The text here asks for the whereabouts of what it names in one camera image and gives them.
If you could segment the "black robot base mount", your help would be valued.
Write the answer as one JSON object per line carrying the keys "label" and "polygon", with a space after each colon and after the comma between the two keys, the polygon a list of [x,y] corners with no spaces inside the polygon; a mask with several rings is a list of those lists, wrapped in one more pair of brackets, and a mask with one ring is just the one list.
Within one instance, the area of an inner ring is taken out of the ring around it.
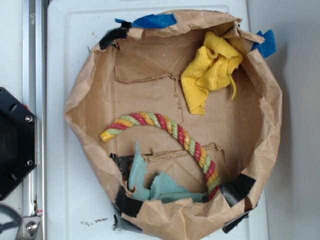
{"label": "black robot base mount", "polygon": [[36,117],[0,88],[0,200],[5,200],[36,166]]}

